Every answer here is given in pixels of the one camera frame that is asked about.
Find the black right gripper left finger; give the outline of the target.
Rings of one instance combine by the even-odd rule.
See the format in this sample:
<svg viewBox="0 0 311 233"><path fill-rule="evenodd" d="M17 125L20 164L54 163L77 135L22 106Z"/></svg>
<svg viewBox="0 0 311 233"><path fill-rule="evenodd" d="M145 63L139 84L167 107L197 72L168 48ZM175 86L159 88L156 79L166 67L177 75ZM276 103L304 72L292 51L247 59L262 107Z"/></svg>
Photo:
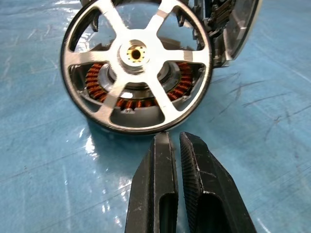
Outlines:
<svg viewBox="0 0 311 233"><path fill-rule="evenodd" d="M156 134L131 184L125 232L174 233L178 210L175 155L168 132Z"/></svg>

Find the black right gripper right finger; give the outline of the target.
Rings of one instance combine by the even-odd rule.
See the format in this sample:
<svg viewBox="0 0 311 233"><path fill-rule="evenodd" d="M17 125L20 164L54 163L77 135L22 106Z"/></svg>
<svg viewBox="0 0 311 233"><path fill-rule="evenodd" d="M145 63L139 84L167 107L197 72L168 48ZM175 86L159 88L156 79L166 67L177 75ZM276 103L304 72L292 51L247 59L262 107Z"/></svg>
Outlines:
<svg viewBox="0 0 311 233"><path fill-rule="evenodd" d="M256 232L233 178L207 144L188 132L182 132L179 139L190 232Z"/></svg>

